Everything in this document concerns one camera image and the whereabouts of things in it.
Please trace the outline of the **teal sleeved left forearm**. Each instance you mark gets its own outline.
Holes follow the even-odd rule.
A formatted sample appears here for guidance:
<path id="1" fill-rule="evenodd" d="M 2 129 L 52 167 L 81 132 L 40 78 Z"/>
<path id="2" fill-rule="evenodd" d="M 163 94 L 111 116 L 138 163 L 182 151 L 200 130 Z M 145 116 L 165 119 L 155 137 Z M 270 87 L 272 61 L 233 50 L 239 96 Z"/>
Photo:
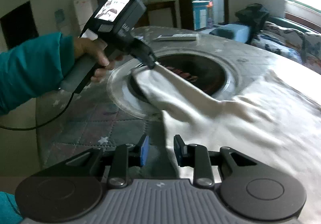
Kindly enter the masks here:
<path id="1" fill-rule="evenodd" d="M 1 53 L 1 115 L 56 90 L 75 63 L 72 36 L 53 33 Z"/>

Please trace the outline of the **person's left hand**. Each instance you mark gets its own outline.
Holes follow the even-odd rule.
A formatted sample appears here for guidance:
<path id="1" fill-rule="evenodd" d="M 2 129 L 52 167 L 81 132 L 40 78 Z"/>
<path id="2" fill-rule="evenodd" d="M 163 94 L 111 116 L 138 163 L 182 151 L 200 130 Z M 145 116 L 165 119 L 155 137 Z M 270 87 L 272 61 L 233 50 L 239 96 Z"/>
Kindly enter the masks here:
<path id="1" fill-rule="evenodd" d="M 124 58 L 123 55 L 119 55 L 114 60 L 109 60 L 103 51 L 106 45 L 100 40 L 92 41 L 88 38 L 75 38 L 73 45 L 75 59 L 80 58 L 82 55 L 90 55 L 102 66 L 102 68 L 97 68 L 94 75 L 91 77 L 93 83 L 102 81 L 107 74 L 107 71 L 114 69 L 115 62 L 121 61 Z"/>

